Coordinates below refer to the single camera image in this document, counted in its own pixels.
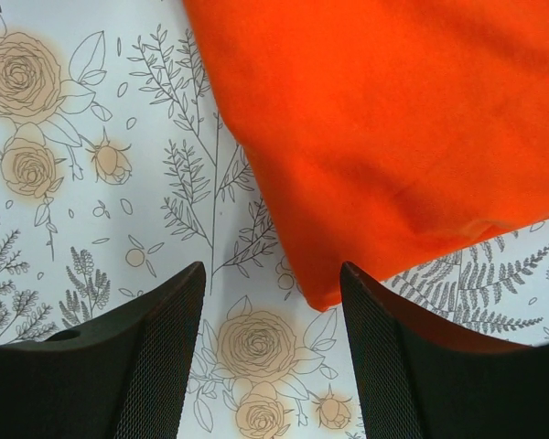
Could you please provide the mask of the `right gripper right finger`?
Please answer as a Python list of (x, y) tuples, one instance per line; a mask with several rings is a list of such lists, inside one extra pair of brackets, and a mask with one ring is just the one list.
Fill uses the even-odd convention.
[(549, 438), (549, 344), (454, 324), (353, 263), (339, 276), (370, 438)]

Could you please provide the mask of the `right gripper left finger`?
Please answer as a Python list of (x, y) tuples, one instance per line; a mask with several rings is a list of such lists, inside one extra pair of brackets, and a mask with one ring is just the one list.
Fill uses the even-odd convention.
[(0, 346), (0, 438), (176, 437), (205, 283), (194, 262), (86, 323)]

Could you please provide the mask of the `orange t shirt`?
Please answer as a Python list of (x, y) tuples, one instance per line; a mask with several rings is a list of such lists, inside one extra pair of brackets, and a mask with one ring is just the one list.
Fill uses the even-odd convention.
[(549, 219), (549, 1), (187, 1), (307, 302)]

